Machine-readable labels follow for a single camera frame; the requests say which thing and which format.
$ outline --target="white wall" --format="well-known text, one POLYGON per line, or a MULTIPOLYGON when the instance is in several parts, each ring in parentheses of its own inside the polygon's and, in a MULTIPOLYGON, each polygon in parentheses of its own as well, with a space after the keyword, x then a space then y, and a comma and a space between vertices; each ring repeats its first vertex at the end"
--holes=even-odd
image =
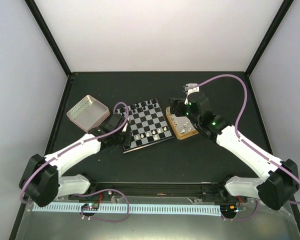
POLYGON ((245 71, 283 0, 36 0, 70 69, 245 71))
MULTIPOLYGON (((294 160, 300 177, 300 0, 292 4, 251 80, 274 153, 294 160)), ((300 201, 300 190, 295 196, 300 201)))
POLYGON ((0 0, 0 240, 20 206, 19 180, 43 154, 66 75, 23 0, 0 0))

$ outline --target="chessboard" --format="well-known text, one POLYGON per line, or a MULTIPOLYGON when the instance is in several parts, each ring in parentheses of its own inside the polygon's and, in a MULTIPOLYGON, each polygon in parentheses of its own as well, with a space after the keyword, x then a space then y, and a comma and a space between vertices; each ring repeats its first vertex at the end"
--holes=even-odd
MULTIPOLYGON (((173 138, 172 132, 156 98, 128 106, 131 145, 123 146, 123 153, 138 150, 173 138)), ((124 107, 116 110, 124 116, 124 107)))

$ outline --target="black frame edge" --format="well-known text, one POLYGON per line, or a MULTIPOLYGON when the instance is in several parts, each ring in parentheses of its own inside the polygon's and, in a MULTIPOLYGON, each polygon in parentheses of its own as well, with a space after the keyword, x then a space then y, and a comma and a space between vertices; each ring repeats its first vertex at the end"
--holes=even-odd
POLYGON ((274 19, 272 20, 272 23, 270 24, 268 30, 266 31, 259 47, 257 48, 251 62, 249 63, 249 66, 247 67, 245 74, 249 77, 255 67, 257 66, 262 54, 266 50, 268 44, 270 43, 272 37, 274 36, 275 32, 277 31, 280 23, 284 19, 286 13, 288 12, 291 4, 294 2, 294 0, 283 0, 278 12, 274 16, 274 19))
POLYGON ((58 134, 58 131, 59 131, 59 127, 60 127, 60 124, 61 124, 61 119, 64 115, 64 111, 65 111, 65 108, 66 108, 66 104, 67 104, 67 101, 68 101, 68 97, 69 97, 70 90, 71 90, 74 79, 75 79, 74 77, 70 76, 70 77, 68 77, 68 79, 66 81, 64 91, 63 91, 63 94, 62 94, 62 97, 61 97, 60 105, 59 105, 58 111, 57 111, 56 116, 55 116, 55 120, 54 120, 54 123, 53 123, 53 127, 52 127, 52 130, 51 130, 51 134, 50 134, 48 143, 46 145, 44 155, 52 153, 52 151, 54 149, 55 140, 56 140, 56 137, 57 137, 57 134, 58 134))
POLYGON ((297 205, 295 204, 290 204, 292 213, 294 216, 294 219, 296 221, 296 226, 298 227, 299 233, 300 233, 300 211, 297 205))
POLYGON ((37 24, 39 25, 43 35, 45 36, 47 42, 49 43, 52 51, 54 52, 54 55, 58 59, 61 67, 63 68, 63 71, 65 72, 66 76, 69 77, 71 75, 70 68, 68 67, 68 64, 62 55, 54 37, 52 36, 51 31, 48 28, 48 25, 42 16, 41 12, 39 11, 39 8, 35 2, 35 0, 24 0, 27 4, 28 8, 30 9, 34 19, 36 20, 37 24))
MULTIPOLYGON (((251 89, 251 95, 252 95, 253 103, 254 103, 255 108, 257 110, 257 114, 258 114, 259 120, 262 123, 261 127, 262 127, 262 131, 263 131, 263 134, 264 134, 264 137, 265 137, 266 144, 268 146, 269 153, 273 155, 274 153, 273 153, 271 145, 270 145, 270 141, 269 141, 269 138, 268 138, 268 134, 267 134, 265 125, 264 125, 264 121, 262 119, 262 116, 261 116, 261 113, 260 113, 260 109, 258 107, 257 99, 256 99, 255 93, 253 91, 253 87, 252 87, 252 84, 251 84, 251 81, 250 81, 250 78, 249 78, 248 74, 246 74, 246 79, 247 79, 247 82, 248 82, 248 86, 251 89)), ((297 225, 299 233, 300 233, 300 211, 299 211, 299 208, 295 204, 290 204, 290 205, 291 205, 291 209, 292 209, 292 213, 293 213, 294 219, 296 221, 296 225, 297 225)))
MULTIPOLYGON (((64 111, 65 111, 65 108, 66 108, 66 104, 67 104, 67 101, 68 101, 68 97, 69 97, 69 93, 70 93, 73 81, 74 81, 74 77, 72 77, 72 76, 68 77, 68 79, 66 81, 64 91, 63 91, 63 94, 62 94, 62 97, 61 97, 61 101, 60 101, 60 104, 59 104, 59 107, 58 107, 58 111, 57 111, 56 116, 55 116, 55 120, 54 120, 54 123, 53 123, 53 126, 52 126, 52 131, 51 131, 51 134, 50 134, 50 137, 49 137, 44 155, 52 153, 52 151, 54 149, 55 140, 56 140, 56 137, 57 137, 57 134, 58 134, 58 131, 59 131, 61 119, 63 117, 64 111)), ((19 207, 19 210, 18 210, 18 213, 17 213, 16 218, 15 218, 12 230, 11 230, 9 240, 15 240, 16 239, 25 210, 26 210, 26 205, 21 203, 21 205, 19 207)))

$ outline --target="silver box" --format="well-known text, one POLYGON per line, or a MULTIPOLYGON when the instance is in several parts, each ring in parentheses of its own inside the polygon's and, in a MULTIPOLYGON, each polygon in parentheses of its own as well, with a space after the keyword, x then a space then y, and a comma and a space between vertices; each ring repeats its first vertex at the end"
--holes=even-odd
POLYGON ((110 115, 107 106, 90 95, 85 96, 66 113, 68 118, 86 133, 98 127, 110 115))

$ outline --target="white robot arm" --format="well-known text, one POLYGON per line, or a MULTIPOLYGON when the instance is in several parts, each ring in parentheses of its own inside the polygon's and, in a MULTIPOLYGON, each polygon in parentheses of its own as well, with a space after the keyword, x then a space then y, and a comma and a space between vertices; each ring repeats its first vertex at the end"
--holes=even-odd
POLYGON ((282 161, 247 139, 220 115, 214 115, 208 98, 187 84, 186 99, 170 98, 170 113, 187 117, 202 136, 236 155, 258 176, 244 178, 231 176, 224 184, 231 196, 261 199, 268 207, 279 210, 299 189, 299 184, 276 165, 282 166, 298 177, 297 165, 291 160, 282 161))
POLYGON ((128 122, 120 131, 101 139, 96 138, 113 131, 124 120, 123 116, 114 114, 110 117, 108 123, 102 123, 91 131, 92 134, 85 134, 71 145, 44 157, 39 154, 32 156, 24 170, 19 187, 22 189, 25 182, 40 166, 51 159, 55 159, 30 181, 25 189, 25 194, 34 200, 39 207, 44 207, 61 196, 84 194, 91 184, 86 176, 81 174, 63 176, 63 174, 83 159, 98 153, 104 148, 118 144, 129 146, 131 130, 128 122))

